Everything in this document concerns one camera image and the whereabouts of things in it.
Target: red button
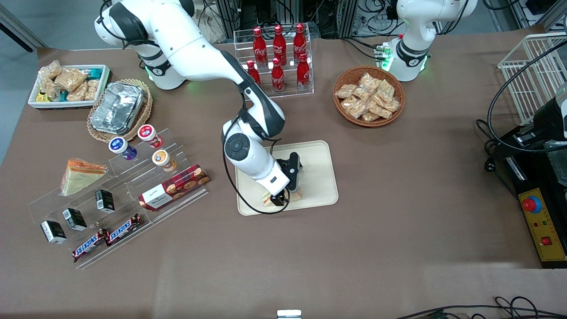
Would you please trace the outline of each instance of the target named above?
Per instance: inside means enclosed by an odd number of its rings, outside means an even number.
[[[538,207],[538,205],[535,203],[535,200],[533,200],[531,198],[526,198],[522,202],[522,206],[525,210],[527,210],[529,212],[533,212]]]

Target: cookie box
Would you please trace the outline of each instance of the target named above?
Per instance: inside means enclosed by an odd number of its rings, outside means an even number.
[[[192,191],[197,185],[203,185],[208,181],[210,181],[210,179],[207,173],[199,165],[193,165],[160,185],[139,195],[140,206],[151,211],[157,211],[168,203]]]

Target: floor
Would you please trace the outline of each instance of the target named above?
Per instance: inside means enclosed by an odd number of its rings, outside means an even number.
[[[0,0],[49,47],[59,49],[104,49],[92,23],[98,15],[99,0]],[[488,10],[477,5],[462,19],[454,34],[496,32]],[[38,69],[35,53],[28,53],[0,32],[0,163],[3,162]]]

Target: red bottle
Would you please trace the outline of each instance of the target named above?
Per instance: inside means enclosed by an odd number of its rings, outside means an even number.
[[[248,74],[260,85],[260,73],[254,68],[254,61],[248,60],[246,64],[248,65]]]
[[[309,89],[309,64],[307,64],[307,54],[305,53],[299,56],[299,64],[297,65],[297,89],[299,91],[307,91],[307,89]]]
[[[285,48],[285,39],[284,36],[282,35],[283,30],[284,28],[282,28],[282,26],[279,24],[276,24],[276,26],[274,27],[274,33],[276,33],[276,36],[274,37],[274,57],[280,60],[281,65],[286,65],[287,52]]]
[[[260,27],[254,28],[254,42],[252,49],[254,49],[254,56],[256,57],[256,64],[258,69],[268,68],[268,53],[266,52],[266,41],[262,37],[262,29]]]
[[[272,69],[272,88],[274,94],[280,95],[285,91],[284,70],[280,66],[280,59],[274,58],[274,68]]]
[[[305,35],[303,23],[295,25],[295,38],[293,38],[293,62],[299,64],[299,56],[305,53]]]

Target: round wicker basket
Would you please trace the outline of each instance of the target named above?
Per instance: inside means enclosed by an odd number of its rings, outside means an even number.
[[[339,99],[335,92],[338,91],[341,86],[344,84],[358,84],[358,81],[362,78],[364,73],[370,74],[372,77],[376,79],[386,79],[396,90],[394,92],[394,96],[400,102],[400,108],[393,113],[392,117],[389,119],[378,119],[372,122],[366,122],[363,120],[358,120],[346,113],[346,111],[341,106],[341,99]],[[340,114],[342,114],[347,120],[351,121],[354,124],[358,124],[364,127],[378,127],[386,125],[392,121],[394,121],[398,116],[400,116],[402,110],[404,109],[405,105],[405,95],[404,95],[404,88],[401,86],[400,81],[398,81],[392,74],[382,70],[377,66],[370,66],[370,65],[359,65],[355,66],[354,68],[348,69],[341,76],[338,77],[337,82],[335,82],[335,89],[333,90],[333,100],[335,101],[335,106]]]
[[[146,121],[148,120],[148,118],[150,118],[151,105],[152,105],[153,99],[151,97],[150,89],[148,88],[148,86],[140,80],[123,79],[123,80],[119,80],[117,82],[139,86],[146,93],[146,97],[144,98],[143,104],[140,108],[140,111],[138,113],[138,117],[136,119],[134,126],[132,127],[132,129],[128,133],[122,135],[122,137],[126,141],[131,141],[132,139],[134,139],[136,137],[136,135],[138,135],[138,128],[140,128],[142,125],[144,125],[146,123]],[[110,142],[111,139],[113,139],[114,137],[117,137],[118,135],[96,131],[92,128],[92,125],[91,125],[91,116],[92,116],[93,112],[96,110],[96,108],[98,108],[98,106],[100,105],[100,102],[103,100],[103,97],[104,97],[104,94],[102,94],[100,96],[100,98],[96,101],[95,105],[92,107],[91,111],[89,112],[88,119],[87,119],[87,129],[88,129],[89,134],[92,135],[94,138],[96,138],[99,141],[108,143],[108,142]]]

